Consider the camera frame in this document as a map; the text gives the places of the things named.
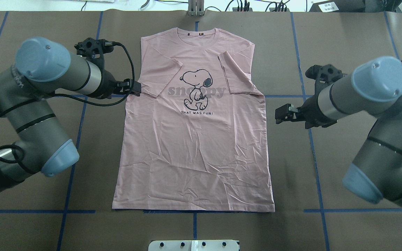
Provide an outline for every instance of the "white bracket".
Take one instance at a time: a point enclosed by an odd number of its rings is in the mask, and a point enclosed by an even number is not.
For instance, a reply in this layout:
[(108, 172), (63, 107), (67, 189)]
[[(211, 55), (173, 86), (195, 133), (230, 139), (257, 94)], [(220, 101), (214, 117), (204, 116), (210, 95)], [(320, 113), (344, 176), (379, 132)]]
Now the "white bracket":
[(234, 240), (152, 241), (148, 251), (240, 251), (240, 242)]
[(189, 16), (204, 16), (204, 0), (188, 0)]

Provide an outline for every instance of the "cartoon dog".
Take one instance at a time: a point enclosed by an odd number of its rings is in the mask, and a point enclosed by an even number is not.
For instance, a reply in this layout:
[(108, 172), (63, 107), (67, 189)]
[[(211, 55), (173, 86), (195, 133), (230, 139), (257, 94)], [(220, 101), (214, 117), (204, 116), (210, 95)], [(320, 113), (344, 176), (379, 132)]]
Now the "cartoon dog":
[(209, 99), (206, 95), (203, 95), (201, 87), (209, 87), (212, 85), (212, 76), (207, 70), (199, 69), (197, 71), (185, 72), (179, 80), (184, 81), (187, 84), (193, 86), (193, 90), (190, 92), (190, 100), (185, 99), (184, 105), (190, 110), (196, 111), (198, 108), (204, 110), (209, 103)]

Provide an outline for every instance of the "sticker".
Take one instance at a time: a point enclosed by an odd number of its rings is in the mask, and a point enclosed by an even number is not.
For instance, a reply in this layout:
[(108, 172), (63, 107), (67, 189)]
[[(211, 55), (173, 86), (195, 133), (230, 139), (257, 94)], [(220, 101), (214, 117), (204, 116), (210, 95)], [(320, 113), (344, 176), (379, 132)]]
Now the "sticker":
[(319, 8), (322, 12), (331, 12), (331, 11), (339, 10), (339, 8), (335, 2), (323, 3), (323, 4), (319, 5)]

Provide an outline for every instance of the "light blue cap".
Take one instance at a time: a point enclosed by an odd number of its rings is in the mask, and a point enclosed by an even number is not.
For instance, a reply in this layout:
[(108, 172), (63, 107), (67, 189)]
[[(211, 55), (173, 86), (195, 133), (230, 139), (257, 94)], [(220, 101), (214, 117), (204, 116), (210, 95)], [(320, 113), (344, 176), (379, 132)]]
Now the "light blue cap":
[(350, 168), (342, 179), (343, 186), (362, 199), (377, 204), (383, 199), (381, 191), (355, 164), (351, 163)]
[(69, 69), (70, 54), (59, 43), (33, 37), (24, 41), (16, 52), (15, 65), (26, 78), (49, 82), (60, 78)]
[(374, 59), (356, 68), (351, 84), (370, 101), (394, 101), (402, 95), (402, 63), (390, 56)]
[(43, 165), (41, 173), (46, 177), (52, 177), (75, 164), (80, 158), (77, 149), (69, 139), (66, 141)]

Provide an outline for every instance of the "pink t-shirt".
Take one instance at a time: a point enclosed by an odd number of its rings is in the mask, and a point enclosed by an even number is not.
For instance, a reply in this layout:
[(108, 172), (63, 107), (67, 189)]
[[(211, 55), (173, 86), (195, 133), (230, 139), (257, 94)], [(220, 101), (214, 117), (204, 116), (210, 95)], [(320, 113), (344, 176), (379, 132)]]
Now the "pink t-shirt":
[(220, 29), (141, 38), (113, 208), (274, 212), (254, 46)]

